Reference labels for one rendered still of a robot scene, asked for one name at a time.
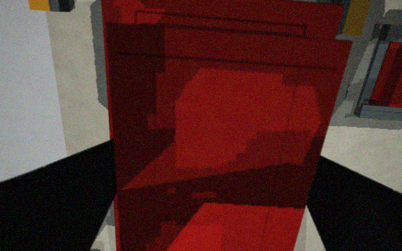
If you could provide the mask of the beige flat base plate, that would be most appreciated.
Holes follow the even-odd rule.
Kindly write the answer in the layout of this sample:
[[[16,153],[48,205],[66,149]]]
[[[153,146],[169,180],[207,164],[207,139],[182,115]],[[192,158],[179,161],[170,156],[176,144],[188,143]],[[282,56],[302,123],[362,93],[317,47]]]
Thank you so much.
[[[402,108],[369,104],[389,42],[402,43],[402,0],[344,5],[336,39],[348,62],[320,155],[402,194]],[[67,157],[110,140],[101,0],[29,0],[45,11]],[[294,251],[326,251],[307,206]],[[114,200],[90,251],[116,251]]]

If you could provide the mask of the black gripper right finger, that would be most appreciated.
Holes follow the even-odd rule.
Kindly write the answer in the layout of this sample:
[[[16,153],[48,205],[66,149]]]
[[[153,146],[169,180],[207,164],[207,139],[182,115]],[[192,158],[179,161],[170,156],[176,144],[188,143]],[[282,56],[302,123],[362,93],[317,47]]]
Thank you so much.
[[[326,251],[402,251],[402,194],[322,155],[306,206]]]

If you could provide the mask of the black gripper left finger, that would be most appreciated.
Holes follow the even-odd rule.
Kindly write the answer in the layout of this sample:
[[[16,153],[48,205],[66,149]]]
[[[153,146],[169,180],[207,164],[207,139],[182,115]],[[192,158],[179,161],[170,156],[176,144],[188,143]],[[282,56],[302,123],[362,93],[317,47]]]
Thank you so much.
[[[116,193],[114,139],[0,182],[0,251],[90,251]]]

